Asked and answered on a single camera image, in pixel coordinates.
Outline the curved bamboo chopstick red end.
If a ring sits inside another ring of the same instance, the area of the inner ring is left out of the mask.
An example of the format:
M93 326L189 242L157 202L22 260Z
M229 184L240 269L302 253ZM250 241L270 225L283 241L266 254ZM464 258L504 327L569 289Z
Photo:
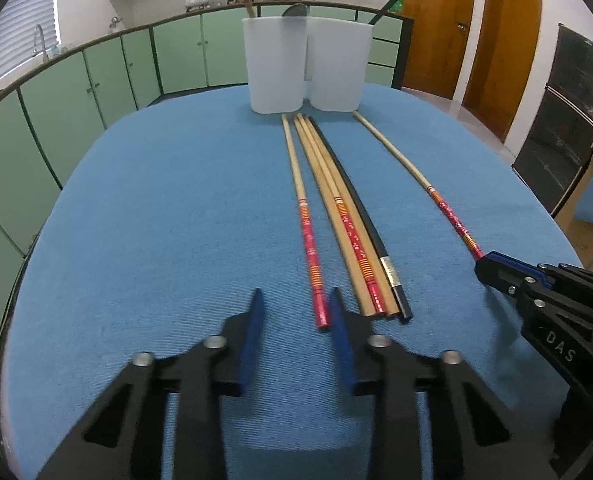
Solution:
M375 128L371 122L368 122L368 120L363 117L358 110L354 110L354 112L351 114L385 146L385 148L403 165L403 168L408 171L408 174L410 174L411 177L413 177L419 183L424 192L426 192L426 194L431 197L433 203L447 218L474 260L477 261L483 258L484 252L482 251L482 248L479 247L479 244L476 243L476 240L461 222L459 217L456 215L456 212L453 211L453 208L448 205L445 198L441 196L441 193L438 192L436 188L434 188L429 179L379 129Z

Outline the black chopstick silver band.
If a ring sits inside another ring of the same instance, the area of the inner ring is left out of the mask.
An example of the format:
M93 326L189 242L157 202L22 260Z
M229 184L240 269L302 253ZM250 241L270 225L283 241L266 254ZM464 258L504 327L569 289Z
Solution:
M411 318L413 318L412 310L407 296L403 291L403 284L401 284L395 266L392 263L391 258L389 258L389 254L387 253L387 250L385 248L380 234L377 232L377 229L375 228L365 205L362 203L362 200L359 194L357 193L353 182L351 182L351 179L348 177L348 174L346 173L343 165L339 161L339 157L337 157L334 153L332 146L325 138L325 135L322 133L316 120L313 119L313 117L308 116L307 122L313 127L313 130L316 131L317 138L325 147L325 151L333 161L336 172L339 174L339 177L343 181L345 190L348 192L349 196L351 196L351 202L354 204L354 207L357 210L357 214L359 214L363 229L366 231L367 235L370 238L370 244L372 246L373 252L379 259L381 273L389 283L389 291L391 292L391 295L393 296L393 299L396 302L397 315L400 318L400 322L408 323L411 320Z

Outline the plain tan wooden chopstick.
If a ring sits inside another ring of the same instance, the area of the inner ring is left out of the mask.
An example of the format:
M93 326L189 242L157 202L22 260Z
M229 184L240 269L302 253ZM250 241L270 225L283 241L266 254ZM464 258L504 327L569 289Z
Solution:
M354 204L351 202L351 196L349 196L348 192L345 190L343 181L339 177L339 174L336 172L333 161L331 160L330 156L325 151L325 147L321 144L320 140L317 138L316 131L313 130L313 127L308 122L307 122L307 125L310 128L310 132L313 133L313 137L315 138L317 146L318 146L319 150L321 151L323 158L325 159L325 162L329 166L332 177L334 178L334 181L335 181L337 187L339 188L339 192L341 193L342 198L343 198L345 204L347 205L348 212L351 215L351 220L353 220L354 226L356 226L356 230L357 230L357 233L358 233L360 240L362 242L363 248L365 248L365 250L366 250L366 256L367 256L370 266L372 268L375 279L377 280L377 284L379 285L380 290L383 295L383 300L384 300L384 303L386 306L386 316L388 318L398 318L397 305L396 305L395 300L393 299L393 296L391 295L391 292L389 291L389 283L387 282L387 279L381 273L381 266L380 266L379 259L373 252L372 246L370 244L370 238L367 235L366 231L363 229L359 214L357 214L357 210L355 209Z

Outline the red orange patterned chopstick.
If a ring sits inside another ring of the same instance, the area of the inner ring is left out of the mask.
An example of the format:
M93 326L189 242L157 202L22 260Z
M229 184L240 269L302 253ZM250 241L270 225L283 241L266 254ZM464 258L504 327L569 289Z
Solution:
M302 114L297 114L296 121L298 125L300 125L304 130L305 138L313 149L313 154L315 154L317 162L319 162L319 166L321 167L323 177L325 178L325 183L327 183L328 188L330 188L333 202L335 203L336 215L339 217L339 221L341 221L343 224L343 232L345 233L348 244L351 245L351 253L353 254L353 258L358 266L362 283L365 285L365 289L368 292L371 306L366 307L366 309L363 310L363 314L385 315L386 306L382 298L379 285L377 284L377 280L373 274L372 268L366 256L365 249L363 249L361 244L360 237L356 231L356 228L354 227L353 220L351 220L351 215L349 214L342 195L339 192L339 188L332 177L329 166L325 162L325 159L323 158L323 155L316 144L313 133L310 132L310 128L307 125L305 117Z

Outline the red patterned bamboo chopstick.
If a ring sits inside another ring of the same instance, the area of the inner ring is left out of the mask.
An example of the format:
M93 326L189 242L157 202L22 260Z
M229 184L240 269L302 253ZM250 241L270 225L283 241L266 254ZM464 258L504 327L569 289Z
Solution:
M286 139L292 178L295 187L299 223L301 223L305 260L310 281L311 301L313 301L313 315L317 330L323 332L330 326L327 299L325 299L325 287L323 287L322 274L317 252L313 223L311 223L309 206L305 192L305 186L301 174L301 168L294 147L289 119L286 114L281 115L284 139Z

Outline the green lower kitchen cabinets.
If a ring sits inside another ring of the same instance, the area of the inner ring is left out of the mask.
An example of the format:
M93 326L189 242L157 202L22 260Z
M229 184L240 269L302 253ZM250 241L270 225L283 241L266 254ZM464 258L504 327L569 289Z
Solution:
M229 428L313 434L333 396L278 115L231 87L103 124L74 54L0 102L0 170L30 231L1 372L1 428L37 467L137 351L171 356L267 306L249 401Z

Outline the black oven cabinet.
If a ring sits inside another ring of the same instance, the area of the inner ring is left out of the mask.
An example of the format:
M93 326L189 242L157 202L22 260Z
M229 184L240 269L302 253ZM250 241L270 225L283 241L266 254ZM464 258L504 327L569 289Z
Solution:
M543 99L512 168L553 216L593 151L593 41L560 25Z

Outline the right wooden door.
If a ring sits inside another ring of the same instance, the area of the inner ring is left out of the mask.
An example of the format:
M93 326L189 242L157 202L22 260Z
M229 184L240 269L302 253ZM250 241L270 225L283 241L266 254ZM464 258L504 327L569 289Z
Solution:
M507 139L534 62L543 0L485 0L463 105Z

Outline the wooden door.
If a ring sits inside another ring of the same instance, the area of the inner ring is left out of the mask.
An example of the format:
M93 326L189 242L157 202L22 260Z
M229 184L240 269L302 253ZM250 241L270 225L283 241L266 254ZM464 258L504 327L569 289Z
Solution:
M463 105L507 139L534 62L543 0L485 0Z
M403 0L403 16L413 21L407 88L450 99L461 71L474 0Z

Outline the blue table mat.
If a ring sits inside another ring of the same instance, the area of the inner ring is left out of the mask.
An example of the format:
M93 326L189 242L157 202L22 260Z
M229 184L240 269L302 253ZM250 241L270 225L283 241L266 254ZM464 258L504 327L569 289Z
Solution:
M359 118L317 122L382 236L412 306L375 329L426 356L462 353L541 443L565 382L521 337L511 302L483 286L429 196L372 135L379 129L486 250L577 263L531 191L453 117L369 86ZM172 99L99 138L63 188L28 263L1 374L14 472L37 476L88 406L139 351L174 356L264 292L249 391L223 402L232 479L361 479L372 402L339 381L313 320L290 162L278 116L246 88Z

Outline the left wooden door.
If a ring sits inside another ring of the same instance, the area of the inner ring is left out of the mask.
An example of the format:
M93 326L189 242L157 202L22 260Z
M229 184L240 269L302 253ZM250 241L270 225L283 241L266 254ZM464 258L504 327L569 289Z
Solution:
M450 99L461 71L474 0L403 0L403 16L413 21L407 88Z

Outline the white twin utensil holder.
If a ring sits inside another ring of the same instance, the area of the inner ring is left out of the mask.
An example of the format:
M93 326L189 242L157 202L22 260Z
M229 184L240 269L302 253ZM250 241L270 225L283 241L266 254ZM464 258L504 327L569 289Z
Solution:
M359 107L373 39L369 24L271 16L242 21L249 99L257 114Z

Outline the dark spoon in holder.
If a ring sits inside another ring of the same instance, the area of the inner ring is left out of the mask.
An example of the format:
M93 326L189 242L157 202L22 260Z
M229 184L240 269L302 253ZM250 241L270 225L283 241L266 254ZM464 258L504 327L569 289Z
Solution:
M288 6L283 11L283 18L305 18L308 15L307 6L304 3L294 3L292 6Z

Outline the chrome sink faucet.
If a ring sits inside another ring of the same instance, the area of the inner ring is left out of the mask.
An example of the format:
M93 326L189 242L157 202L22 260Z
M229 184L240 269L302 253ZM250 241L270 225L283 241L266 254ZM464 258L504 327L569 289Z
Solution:
M33 56L40 55L42 62L49 60L44 30L41 24L37 24L33 32Z

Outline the white window blinds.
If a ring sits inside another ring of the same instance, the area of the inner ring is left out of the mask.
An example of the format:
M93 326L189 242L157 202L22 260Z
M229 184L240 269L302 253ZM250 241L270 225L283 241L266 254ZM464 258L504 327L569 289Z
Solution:
M33 56L33 32L42 25L47 48L58 43L54 0L8 0L0 11L0 78Z

